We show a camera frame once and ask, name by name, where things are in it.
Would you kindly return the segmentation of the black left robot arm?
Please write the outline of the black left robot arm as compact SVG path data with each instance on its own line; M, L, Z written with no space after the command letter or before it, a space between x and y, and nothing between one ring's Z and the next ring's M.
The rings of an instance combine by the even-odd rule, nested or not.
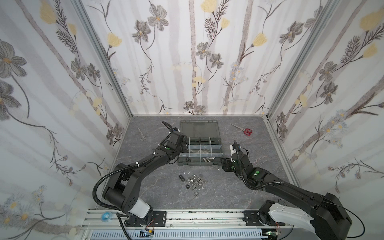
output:
M153 153L138 162L119 164L114 170L101 177L93 187L92 197L99 206L118 211L116 216L125 237L130 240L122 218L128 214L148 226L152 223L154 209L140 197L142 181L159 167L165 166L188 150L187 137L179 129L163 121L169 134L160 142Z

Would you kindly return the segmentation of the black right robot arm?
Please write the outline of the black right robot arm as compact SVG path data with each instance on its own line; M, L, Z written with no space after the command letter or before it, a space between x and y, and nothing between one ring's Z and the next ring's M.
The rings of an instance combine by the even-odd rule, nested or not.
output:
M271 172L254 167L249 152L242 152L237 142L230 146L231 157L222 158L225 172L234 173L252 191L265 191L292 207L267 200L256 211L245 211L247 226L292 225L314 233L321 240L346 240L353 225L352 211L333 194L313 193L290 184Z

